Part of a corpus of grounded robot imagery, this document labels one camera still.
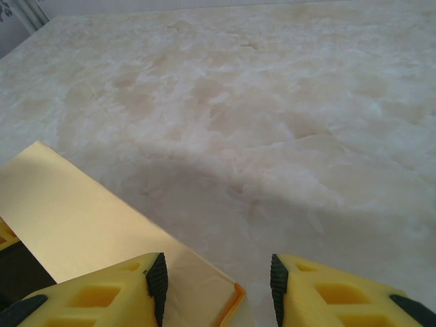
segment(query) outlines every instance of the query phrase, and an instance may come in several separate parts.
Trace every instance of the marble veining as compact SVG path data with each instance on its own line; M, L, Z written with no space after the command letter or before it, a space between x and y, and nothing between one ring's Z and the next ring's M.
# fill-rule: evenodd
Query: marble veining
M50 145L248 291L271 253L436 309L436 3L56 18L0 61L0 164Z

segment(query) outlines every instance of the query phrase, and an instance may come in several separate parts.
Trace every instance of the yellow plastic part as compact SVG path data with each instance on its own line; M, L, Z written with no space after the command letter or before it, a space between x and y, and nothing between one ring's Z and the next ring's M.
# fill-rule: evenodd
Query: yellow plastic part
M0 217L0 251L10 247L19 241L15 233Z
M44 294L48 300L19 326L158 326L155 299L149 296L146 280L158 255L141 255L28 295Z
M283 327L421 327L389 295L390 286L292 255L278 255L288 271Z

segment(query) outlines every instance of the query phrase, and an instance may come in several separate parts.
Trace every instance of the square hole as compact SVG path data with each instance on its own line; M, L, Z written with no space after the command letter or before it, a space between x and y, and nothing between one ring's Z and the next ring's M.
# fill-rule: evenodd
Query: square hole
M338 318L344 327L395 327L383 315L342 315Z
M120 292L117 286L86 286L80 290L69 303L69 307L106 308Z
M5 226L5 232L7 232L10 236L12 236L13 238L16 238L16 235L14 233L13 230L10 229L10 227L8 225Z
M314 267L310 267L306 264L302 264L300 262L296 263L297 268L299 269L299 271L318 271L318 269L314 268Z
M315 289L328 305L359 305L370 303L356 287L347 284L318 284Z
M96 322L88 319L52 318L44 327L93 327Z

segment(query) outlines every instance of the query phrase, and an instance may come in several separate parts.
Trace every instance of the marble surface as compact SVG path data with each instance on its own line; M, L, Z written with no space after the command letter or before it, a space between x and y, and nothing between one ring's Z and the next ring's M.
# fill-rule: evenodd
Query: marble surface
M41 140L247 289L272 253L436 309L436 3L56 18L0 61L0 164Z

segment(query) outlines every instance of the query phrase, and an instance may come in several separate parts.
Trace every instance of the white wall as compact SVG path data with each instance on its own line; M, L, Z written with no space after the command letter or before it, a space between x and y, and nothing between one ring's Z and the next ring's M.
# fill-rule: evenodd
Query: white wall
M116 14L194 7L309 1L312 0L43 0L40 2L40 6L44 9L49 18L53 18L55 16Z
M0 58L3 58L30 36L30 33L15 15L10 17L2 15L2 17L3 22L0 22Z

